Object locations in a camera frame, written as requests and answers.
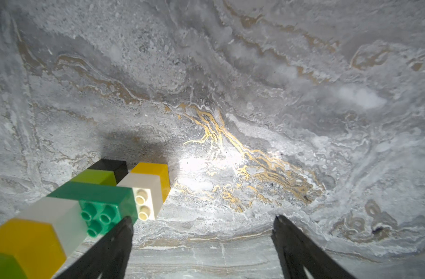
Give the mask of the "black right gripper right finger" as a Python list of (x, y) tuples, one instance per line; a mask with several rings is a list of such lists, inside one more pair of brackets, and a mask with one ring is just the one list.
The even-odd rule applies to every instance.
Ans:
[(287, 217), (275, 217), (272, 240), (286, 279), (352, 279)]

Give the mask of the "dark green long brick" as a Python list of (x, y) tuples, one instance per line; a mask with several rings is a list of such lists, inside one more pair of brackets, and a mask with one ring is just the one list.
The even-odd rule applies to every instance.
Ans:
[(90, 237), (103, 236), (124, 217), (132, 224), (138, 220), (138, 212), (130, 188), (69, 181), (48, 195), (52, 198), (78, 201), (81, 218), (88, 225)]

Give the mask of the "white square brick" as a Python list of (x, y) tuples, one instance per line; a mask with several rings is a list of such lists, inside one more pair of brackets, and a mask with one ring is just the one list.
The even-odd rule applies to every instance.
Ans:
[(163, 205), (161, 180), (152, 174), (127, 174), (118, 187), (132, 189), (139, 220), (155, 220)]
[(16, 218), (51, 224), (67, 257), (87, 237), (88, 226), (81, 217), (79, 202), (75, 200), (46, 196), (21, 211)]

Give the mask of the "yellow square brick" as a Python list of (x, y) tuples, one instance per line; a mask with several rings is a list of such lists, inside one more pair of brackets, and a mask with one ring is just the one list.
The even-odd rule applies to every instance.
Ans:
[(131, 172), (136, 174), (159, 176), (162, 191), (162, 201), (166, 201), (171, 190), (169, 169), (167, 164), (140, 162), (131, 170)]
[(67, 257), (49, 223), (13, 218), (0, 226), (0, 253), (13, 256), (29, 279), (50, 279)]

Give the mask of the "lime green square brick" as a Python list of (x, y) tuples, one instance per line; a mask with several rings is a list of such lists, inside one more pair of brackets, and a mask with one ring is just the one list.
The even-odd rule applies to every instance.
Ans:
[(86, 169), (82, 173), (72, 178), (70, 181), (113, 187), (117, 185), (114, 172), (107, 170)]

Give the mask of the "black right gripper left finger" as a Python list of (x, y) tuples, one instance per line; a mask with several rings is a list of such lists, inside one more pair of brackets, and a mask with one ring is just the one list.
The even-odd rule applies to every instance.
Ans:
[(124, 217), (58, 279), (122, 279), (132, 250), (133, 224)]

